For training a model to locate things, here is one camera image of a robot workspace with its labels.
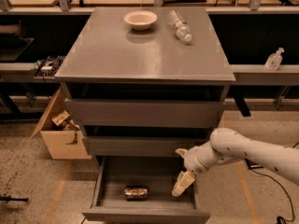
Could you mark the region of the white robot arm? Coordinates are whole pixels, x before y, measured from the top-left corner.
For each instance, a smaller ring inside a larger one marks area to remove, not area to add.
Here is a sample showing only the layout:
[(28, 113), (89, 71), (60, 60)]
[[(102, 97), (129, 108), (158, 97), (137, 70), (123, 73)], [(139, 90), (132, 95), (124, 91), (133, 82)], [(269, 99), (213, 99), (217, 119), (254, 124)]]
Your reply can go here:
[(292, 183), (299, 184), (299, 150), (249, 139), (228, 128), (217, 128), (209, 140), (191, 149), (178, 148), (186, 171), (181, 171), (172, 195), (180, 196), (201, 173), (214, 165), (248, 159)]

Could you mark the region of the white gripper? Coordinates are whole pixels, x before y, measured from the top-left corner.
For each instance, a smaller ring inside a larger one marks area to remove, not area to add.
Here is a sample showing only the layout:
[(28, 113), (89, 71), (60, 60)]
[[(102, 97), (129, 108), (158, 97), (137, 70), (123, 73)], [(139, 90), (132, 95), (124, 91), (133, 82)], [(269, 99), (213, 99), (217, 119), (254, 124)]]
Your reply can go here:
[(172, 189), (172, 195), (174, 197), (180, 196), (195, 181), (195, 174), (201, 174), (208, 171), (198, 158), (198, 147), (193, 147), (189, 150), (178, 148), (176, 153), (181, 158), (184, 158), (184, 166), (187, 171), (181, 171), (179, 173), (177, 181)]

